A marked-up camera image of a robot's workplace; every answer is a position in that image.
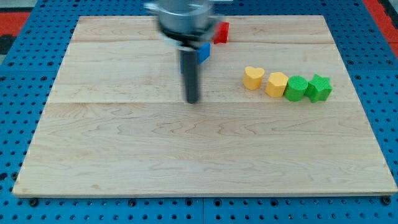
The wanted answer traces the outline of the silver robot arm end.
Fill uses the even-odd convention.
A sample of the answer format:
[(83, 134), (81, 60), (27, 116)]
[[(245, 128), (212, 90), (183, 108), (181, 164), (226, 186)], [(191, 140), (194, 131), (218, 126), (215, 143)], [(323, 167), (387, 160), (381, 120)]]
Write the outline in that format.
[(194, 51), (209, 42), (221, 22), (209, 0), (156, 0), (145, 3), (144, 8), (155, 15), (161, 39), (183, 51)]

